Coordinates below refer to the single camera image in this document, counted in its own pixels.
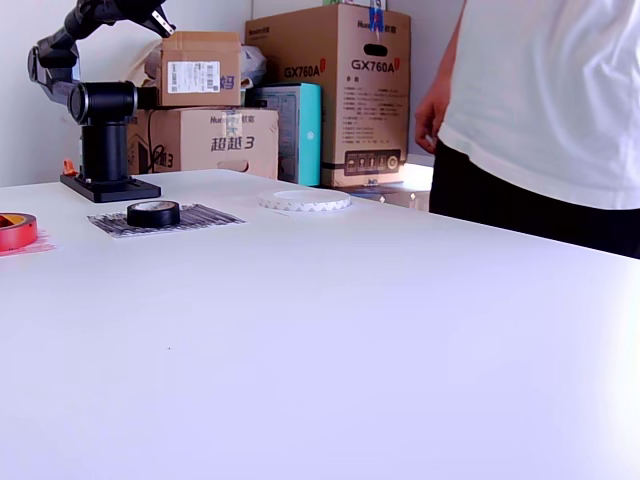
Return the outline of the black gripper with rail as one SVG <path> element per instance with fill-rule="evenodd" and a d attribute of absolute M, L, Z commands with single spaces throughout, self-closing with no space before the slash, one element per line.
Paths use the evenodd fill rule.
<path fill-rule="evenodd" d="M 105 1 L 104 22 L 130 21 L 162 38 L 169 38 L 175 26 L 167 19 L 162 5 L 164 0 L 112 0 Z"/>

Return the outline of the person's right hand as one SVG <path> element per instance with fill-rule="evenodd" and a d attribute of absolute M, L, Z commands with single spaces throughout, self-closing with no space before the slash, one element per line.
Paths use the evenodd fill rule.
<path fill-rule="evenodd" d="M 446 100 L 427 95 L 416 110 L 415 142 L 429 154 L 434 154 L 436 151 L 438 134 L 446 108 Z"/>

